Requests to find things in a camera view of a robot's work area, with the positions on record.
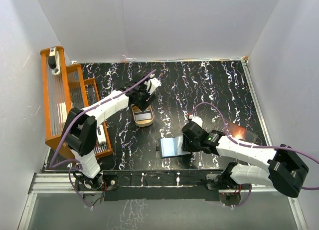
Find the blue credit card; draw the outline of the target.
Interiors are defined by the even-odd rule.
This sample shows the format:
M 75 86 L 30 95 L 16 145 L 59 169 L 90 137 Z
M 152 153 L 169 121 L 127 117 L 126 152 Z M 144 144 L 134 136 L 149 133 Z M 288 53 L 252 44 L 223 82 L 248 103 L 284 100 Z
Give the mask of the blue credit card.
M 158 147 L 161 158 L 173 158 L 190 155 L 183 148 L 183 136 L 176 136 L 170 138 L 161 138 Z

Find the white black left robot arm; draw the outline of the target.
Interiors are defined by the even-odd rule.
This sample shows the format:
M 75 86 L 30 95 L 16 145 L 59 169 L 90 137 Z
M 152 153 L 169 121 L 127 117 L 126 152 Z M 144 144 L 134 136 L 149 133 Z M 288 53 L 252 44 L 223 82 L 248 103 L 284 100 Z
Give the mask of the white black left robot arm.
M 130 105 L 144 111 L 155 100 L 155 91 L 161 82 L 153 77 L 129 83 L 112 91 L 97 103 L 82 109 L 69 111 L 61 136 L 61 141 L 71 150 L 86 176 L 85 183 L 93 190 L 99 189 L 103 177 L 99 175 L 100 166 L 94 148 L 98 141 L 98 129 L 109 117 Z

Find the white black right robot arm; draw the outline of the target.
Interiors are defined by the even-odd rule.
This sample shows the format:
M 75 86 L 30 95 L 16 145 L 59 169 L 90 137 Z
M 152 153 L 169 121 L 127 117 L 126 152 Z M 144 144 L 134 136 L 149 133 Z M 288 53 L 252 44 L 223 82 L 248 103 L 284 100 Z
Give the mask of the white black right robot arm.
M 183 146 L 189 152 L 203 151 L 244 162 L 229 163 L 221 175 L 209 181 L 211 185 L 230 189 L 244 184 L 264 185 L 296 198 L 309 172 L 305 162 L 285 145 L 270 148 L 241 140 L 231 141 L 225 133 L 206 132 L 194 121 L 183 127 L 182 134 Z

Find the white magnetic stripe card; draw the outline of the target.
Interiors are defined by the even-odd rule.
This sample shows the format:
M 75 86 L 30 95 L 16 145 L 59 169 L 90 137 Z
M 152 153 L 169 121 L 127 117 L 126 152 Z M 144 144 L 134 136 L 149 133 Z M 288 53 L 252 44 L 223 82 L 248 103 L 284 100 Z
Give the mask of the white magnetic stripe card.
M 137 111 L 135 112 L 135 120 L 138 121 L 147 121 L 152 120 L 152 112 L 150 110 Z

